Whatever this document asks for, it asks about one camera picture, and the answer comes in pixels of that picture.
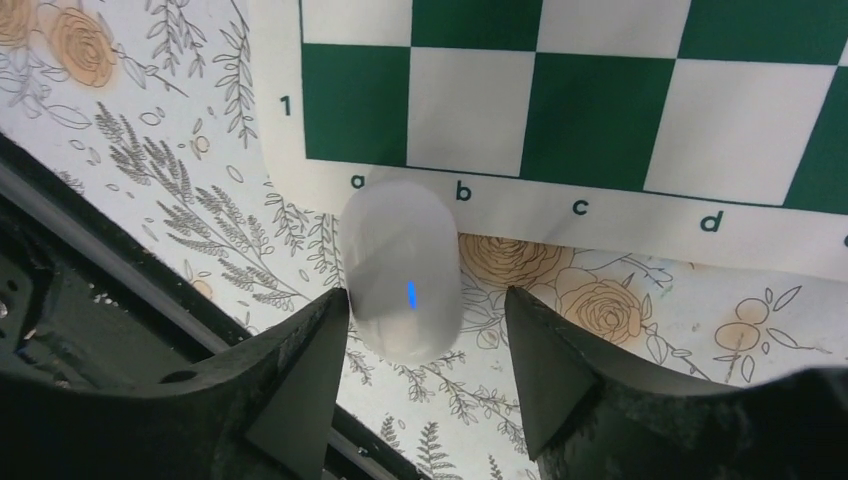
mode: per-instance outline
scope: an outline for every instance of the orange rose print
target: orange rose print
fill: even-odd
[[[572,248],[468,234],[459,236],[459,253],[475,277],[501,288],[550,282],[574,258]]]
[[[76,8],[62,10],[42,5],[49,13],[39,17],[48,20],[42,25],[56,60],[74,80],[92,87],[106,85],[112,76],[115,54],[109,38],[100,25]]]
[[[582,270],[579,273],[594,277]],[[624,285],[613,280],[594,278],[590,283],[566,291],[560,297],[560,314],[616,345],[638,336],[642,329],[641,303]]]
[[[29,36],[32,20],[30,0],[0,0],[0,45],[22,45]]]

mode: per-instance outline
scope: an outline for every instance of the chessboard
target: chessboard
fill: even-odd
[[[460,231],[848,280],[848,0],[250,8],[290,200],[420,182]]]

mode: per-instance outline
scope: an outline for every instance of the white square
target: white square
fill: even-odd
[[[835,71],[678,60],[645,190],[781,205]]]
[[[413,48],[407,165],[518,176],[533,52]]]
[[[412,0],[302,0],[303,41],[412,45]]]
[[[845,50],[842,50],[842,58],[839,59],[839,65],[848,67],[848,43],[845,44]]]
[[[675,58],[689,0],[544,0],[546,53]]]

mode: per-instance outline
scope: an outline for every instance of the chess board square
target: chess board square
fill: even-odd
[[[680,58],[836,65],[848,2],[692,0]]]
[[[412,0],[302,0],[303,41],[408,47]]]
[[[689,0],[545,0],[537,51],[675,58]]]
[[[403,166],[409,48],[307,43],[302,56],[307,158]]]
[[[678,60],[645,190],[782,204],[835,68]]]
[[[413,47],[407,164],[517,176],[534,55]]]
[[[784,206],[848,215],[848,68],[836,71]]]
[[[674,60],[536,54],[521,178],[641,191]]]
[[[412,46],[533,51],[542,0],[414,0]]]

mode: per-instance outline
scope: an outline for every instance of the number 1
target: number 1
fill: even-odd
[[[289,101],[289,96],[286,95],[285,97],[282,97],[280,99],[280,101],[283,102],[283,104],[286,106],[286,116],[290,117],[291,116],[291,102]]]

